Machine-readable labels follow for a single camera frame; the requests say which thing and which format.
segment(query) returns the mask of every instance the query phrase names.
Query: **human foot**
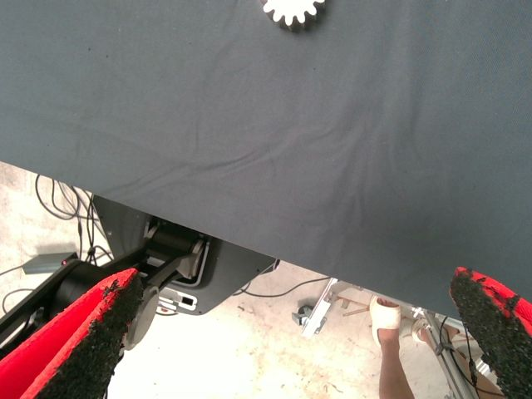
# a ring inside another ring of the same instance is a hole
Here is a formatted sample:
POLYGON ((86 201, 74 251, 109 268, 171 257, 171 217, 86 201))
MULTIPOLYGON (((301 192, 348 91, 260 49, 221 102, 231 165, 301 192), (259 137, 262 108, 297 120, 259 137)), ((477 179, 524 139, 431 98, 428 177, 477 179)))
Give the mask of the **human foot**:
POLYGON ((373 338, 383 351, 399 352, 401 309, 384 298, 373 297, 370 303, 373 338))

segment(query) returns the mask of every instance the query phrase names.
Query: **white sandal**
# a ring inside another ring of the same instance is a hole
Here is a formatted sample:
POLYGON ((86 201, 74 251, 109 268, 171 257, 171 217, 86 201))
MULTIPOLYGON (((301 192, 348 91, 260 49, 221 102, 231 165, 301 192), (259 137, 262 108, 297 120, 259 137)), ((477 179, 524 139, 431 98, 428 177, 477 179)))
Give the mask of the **white sandal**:
POLYGON ((373 296, 369 303, 369 313, 372 315, 372 334, 375 343, 381 347, 377 331, 381 328, 386 330, 398 330, 401 326, 401 308, 397 305, 393 308, 381 305, 379 297, 373 296))

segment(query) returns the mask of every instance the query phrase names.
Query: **gray cloth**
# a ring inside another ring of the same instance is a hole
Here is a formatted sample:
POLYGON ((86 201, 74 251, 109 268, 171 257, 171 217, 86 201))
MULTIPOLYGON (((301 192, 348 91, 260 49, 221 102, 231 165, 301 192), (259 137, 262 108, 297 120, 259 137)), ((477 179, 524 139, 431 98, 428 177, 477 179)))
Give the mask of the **gray cloth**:
POLYGON ((443 313, 458 265, 532 298, 531 39, 532 2, 8 1, 0 159, 443 313))

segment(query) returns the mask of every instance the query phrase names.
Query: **white gear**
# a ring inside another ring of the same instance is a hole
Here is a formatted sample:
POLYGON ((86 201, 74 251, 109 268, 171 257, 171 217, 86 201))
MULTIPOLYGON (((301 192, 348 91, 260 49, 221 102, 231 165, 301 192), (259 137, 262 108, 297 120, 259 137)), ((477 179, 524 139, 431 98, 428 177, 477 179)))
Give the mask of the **white gear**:
POLYGON ((306 18, 305 13, 316 17, 318 13, 316 5, 323 5, 324 3, 325 0, 266 0, 264 12, 267 14, 272 12, 274 22, 281 22, 284 17, 284 23, 290 28, 294 25, 295 19, 303 25, 306 18))

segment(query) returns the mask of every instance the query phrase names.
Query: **red foam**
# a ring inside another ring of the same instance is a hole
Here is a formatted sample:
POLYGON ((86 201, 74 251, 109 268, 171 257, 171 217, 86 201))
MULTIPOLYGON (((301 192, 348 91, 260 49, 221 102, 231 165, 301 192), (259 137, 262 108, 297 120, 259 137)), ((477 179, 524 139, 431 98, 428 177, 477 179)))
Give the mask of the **red foam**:
POLYGON ((511 289, 506 287, 504 284, 498 282, 497 280, 492 279, 485 274, 468 270, 467 268, 459 267, 455 271, 455 276, 467 275, 471 280, 482 286, 484 293, 491 301, 501 310, 501 312, 509 318, 510 315, 516 316, 526 332, 532 337, 532 303, 528 302, 524 298, 520 298, 517 304, 514 307, 513 311, 510 311, 507 307, 507 301, 515 297, 511 289))
POLYGON ((2 398, 35 397, 120 294, 106 290, 115 281, 127 286, 136 273, 130 268, 104 278, 0 361, 2 398))

